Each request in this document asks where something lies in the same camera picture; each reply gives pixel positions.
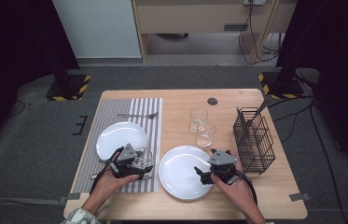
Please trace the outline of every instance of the gray striped placemat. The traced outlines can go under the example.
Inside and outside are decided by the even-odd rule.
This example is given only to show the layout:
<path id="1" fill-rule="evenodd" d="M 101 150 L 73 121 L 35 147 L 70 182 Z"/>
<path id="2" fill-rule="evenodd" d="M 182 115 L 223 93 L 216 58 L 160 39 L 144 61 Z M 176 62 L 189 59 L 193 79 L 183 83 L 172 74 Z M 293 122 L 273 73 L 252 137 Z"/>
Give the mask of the gray striped placemat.
<path id="1" fill-rule="evenodd" d="M 94 125 L 90 130 L 89 141 L 85 146 L 80 168 L 78 170 L 75 185 L 71 193 L 88 193 L 92 186 L 90 176 L 98 174 L 104 163 L 99 162 L 96 152 L 96 143 L 100 134 L 110 125 L 129 121 L 139 124 L 146 132 L 147 146 L 151 148 L 154 158 L 154 168 L 149 180 L 135 181 L 118 190 L 118 192 L 154 192 L 158 186 L 158 169 L 160 159 L 160 137 L 162 98 L 138 98 L 138 99 L 109 99 L 101 100 L 94 118 Z M 117 114 L 147 115 L 159 112 L 156 119 L 146 118 L 118 118 Z"/>

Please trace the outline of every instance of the hand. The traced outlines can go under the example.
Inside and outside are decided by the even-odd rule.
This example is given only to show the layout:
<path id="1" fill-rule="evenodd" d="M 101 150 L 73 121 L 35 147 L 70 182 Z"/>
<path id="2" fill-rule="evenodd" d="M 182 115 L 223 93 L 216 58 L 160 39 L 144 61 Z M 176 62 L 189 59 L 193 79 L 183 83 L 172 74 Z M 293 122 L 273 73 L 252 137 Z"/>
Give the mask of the hand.
<path id="1" fill-rule="evenodd" d="M 235 168 L 242 171 L 241 162 L 235 163 Z M 230 201 L 236 206 L 246 217 L 248 223 L 265 223 L 265 219 L 256 205 L 249 186 L 242 179 L 237 179 L 232 185 L 227 185 L 216 175 L 211 175 L 215 185 L 229 197 Z"/>
<path id="2" fill-rule="evenodd" d="M 109 199 L 121 186 L 127 185 L 136 180 L 139 175 L 127 175 L 122 178 L 115 178 L 110 165 L 106 167 L 94 191 L 84 202 L 82 208 L 97 216 L 99 208 Z"/>

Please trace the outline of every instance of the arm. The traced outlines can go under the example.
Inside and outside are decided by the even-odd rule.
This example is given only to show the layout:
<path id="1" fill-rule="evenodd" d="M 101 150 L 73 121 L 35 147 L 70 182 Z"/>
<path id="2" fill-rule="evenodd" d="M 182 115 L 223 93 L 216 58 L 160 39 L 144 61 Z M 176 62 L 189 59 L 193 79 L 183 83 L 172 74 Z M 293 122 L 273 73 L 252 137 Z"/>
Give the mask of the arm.
<path id="1" fill-rule="evenodd" d="M 75 209 L 63 223 L 99 223 L 96 216 L 100 207 L 109 199 L 119 187 L 136 180 L 138 175 L 128 175 L 115 178 L 108 166 L 98 180 L 94 191 L 83 203 L 81 209 Z"/>
<path id="2" fill-rule="evenodd" d="M 235 163 L 235 168 L 239 171 L 243 169 L 240 162 Z M 215 175 L 212 175 L 211 178 L 215 185 L 226 194 L 234 206 L 244 214 L 249 224 L 266 223 L 264 216 L 253 200 L 252 193 L 244 180 L 238 179 L 232 183 L 232 185 L 227 185 Z"/>

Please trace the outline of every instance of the black wire basket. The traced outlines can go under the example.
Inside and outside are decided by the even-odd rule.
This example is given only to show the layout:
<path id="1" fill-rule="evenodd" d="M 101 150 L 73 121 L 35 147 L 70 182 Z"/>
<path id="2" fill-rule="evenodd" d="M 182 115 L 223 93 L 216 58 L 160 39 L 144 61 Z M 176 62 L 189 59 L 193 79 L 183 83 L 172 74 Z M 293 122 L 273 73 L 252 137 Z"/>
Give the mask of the black wire basket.
<path id="1" fill-rule="evenodd" d="M 275 155 L 267 122 L 260 114 L 256 115 L 257 111 L 256 107 L 237 108 L 233 130 L 244 172 L 262 174 L 275 160 Z"/>

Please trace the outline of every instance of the wooden table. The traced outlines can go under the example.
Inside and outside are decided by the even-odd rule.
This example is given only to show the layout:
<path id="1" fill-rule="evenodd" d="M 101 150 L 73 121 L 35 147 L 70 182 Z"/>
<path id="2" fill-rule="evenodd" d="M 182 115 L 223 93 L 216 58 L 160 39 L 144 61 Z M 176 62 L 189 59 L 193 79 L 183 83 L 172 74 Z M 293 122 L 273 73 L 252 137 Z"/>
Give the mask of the wooden table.
<path id="1" fill-rule="evenodd" d="M 189 129 L 189 111 L 195 106 L 208 110 L 209 120 L 217 128 L 213 144 L 205 149 L 212 155 L 211 148 L 236 151 L 232 126 L 237 116 L 237 107 L 257 107 L 263 101 L 261 91 L 255 89 L 222 90 L 144 90 L 104 91 L 101 99 L 162 98 L 162 127 L 160 157 L 173 147 L 197 146 L 195 133 Z M 209 98 L 216 98 L 217 105 L 209 105 Z M 249 175 L 258 195 L 258 207 L 266 219 L 303 219 L 307 210 L 303 201 L 292 202 L 290 194 L 299 193 L 287 158 L 271 121 L 268 109 L 262 116 L 270 127 L 275 161 L 262 175 Z M 68 200 L 64 216 L 80 207 L 88 198 L 82 193 L 77 200 Z M 213 186 L 204 197 L 195 202 L 181 202 L 165 191 L 160 184 L 157 192 L 116 193 L 100 209 L 98 218 L 108 220 L 228 220 L 244 219 L 226 198 Z"/>

